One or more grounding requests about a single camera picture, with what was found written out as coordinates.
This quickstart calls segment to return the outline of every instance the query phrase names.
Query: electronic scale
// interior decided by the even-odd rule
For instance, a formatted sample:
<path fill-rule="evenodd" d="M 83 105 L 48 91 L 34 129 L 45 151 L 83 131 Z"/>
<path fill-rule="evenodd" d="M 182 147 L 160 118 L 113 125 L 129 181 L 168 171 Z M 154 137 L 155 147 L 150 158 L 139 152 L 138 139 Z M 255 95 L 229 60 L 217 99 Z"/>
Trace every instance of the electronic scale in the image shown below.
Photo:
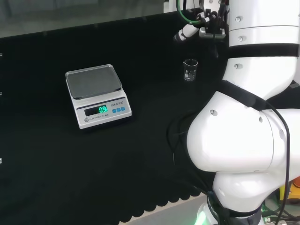
<path fill-rule="evenodd" d="M 131 116 L 131 108 L 112 65 L 66 73 L 80 129 Z"/>

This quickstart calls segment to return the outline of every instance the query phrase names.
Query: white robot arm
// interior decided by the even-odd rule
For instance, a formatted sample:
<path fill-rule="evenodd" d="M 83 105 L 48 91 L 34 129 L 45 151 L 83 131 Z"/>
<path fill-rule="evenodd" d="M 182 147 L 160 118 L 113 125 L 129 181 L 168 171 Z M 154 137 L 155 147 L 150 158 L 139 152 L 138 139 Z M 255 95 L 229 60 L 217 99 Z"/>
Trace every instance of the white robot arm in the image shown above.
<path fill-rule="evenodd" d="M 228 60 L 223 80 L 264 100 L 285 90 L 297 56 L 268 56 L 264 48 L 270 51 L 271 45 L 279 52 L 283 46 L 288 52 L 298 45 L 299 15 L 299 0 L 230 0 L 229 47 L 244 53 Z M 260 48 L 262 56 L 253 57 Z M 278 111 L 290 130 L 292 180 L 300 176 L 300 110 Z M 187 148 L 199 169 L 217 173 L 213 190 L 223 207 L 247 213 L 285 183 L 286 134 L 274 111 L 255 110 L 217 91 L 190 126 Z M 206 218 L 203 223 L 216 224 L 211 212 L 205 203 L 198 216 Z"/>

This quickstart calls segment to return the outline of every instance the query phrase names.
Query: scale weighing pan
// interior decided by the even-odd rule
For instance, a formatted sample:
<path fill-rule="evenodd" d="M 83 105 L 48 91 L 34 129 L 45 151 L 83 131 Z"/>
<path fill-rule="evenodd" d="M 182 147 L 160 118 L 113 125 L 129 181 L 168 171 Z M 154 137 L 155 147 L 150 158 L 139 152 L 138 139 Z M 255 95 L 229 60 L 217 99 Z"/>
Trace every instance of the scale weighing pan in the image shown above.
<path fill-rule="evenodd" d="M 67 72 L 66 80 L 74 99 L 90 98 L 122 88 L 122 83 L 110 64 Z"/>

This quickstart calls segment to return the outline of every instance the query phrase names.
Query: scale display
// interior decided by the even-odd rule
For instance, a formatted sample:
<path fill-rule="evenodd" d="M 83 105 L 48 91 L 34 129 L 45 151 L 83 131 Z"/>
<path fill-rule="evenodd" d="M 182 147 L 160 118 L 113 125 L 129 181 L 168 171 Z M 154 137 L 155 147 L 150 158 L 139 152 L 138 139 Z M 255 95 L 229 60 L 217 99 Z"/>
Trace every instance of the scale display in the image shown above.
<path fill-rule="evenodd" d="M 94 108 L 85 109 L 84 113 L 85 113 L 86 116 L 91 116 L 91 115 L 95 115 L 95 114 L 98 114 L 98 113 L 105 113 L 107 111 L 108 110 L 107 110 L 106 105 L 101 105 L 101 106 L 97 106 L 97 107 L 94 107 Z"/>

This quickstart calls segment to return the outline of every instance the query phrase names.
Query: black table surface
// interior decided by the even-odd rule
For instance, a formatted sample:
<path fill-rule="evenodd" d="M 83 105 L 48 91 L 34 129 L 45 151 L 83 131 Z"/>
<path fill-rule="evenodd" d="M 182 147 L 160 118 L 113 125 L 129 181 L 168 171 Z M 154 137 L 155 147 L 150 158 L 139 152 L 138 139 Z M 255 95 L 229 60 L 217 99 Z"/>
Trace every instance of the black table surface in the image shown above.
<path fill-rule="evenodd" d="M 184 177 L 165 132 L 211 97 L 227 53 L 218 44 L 216 59 L 213 43 L 197 38 L 175 45 L 182 27 L 170 13 L 0 40 L 1 224 L 114 225 L 199 194 L 174 182 Z M 199 61 L 191 83 L 181 71 L 188 58 Z M 104 64 L 114 66 L 132 117 L 80 130 L 65 73 Z"/>

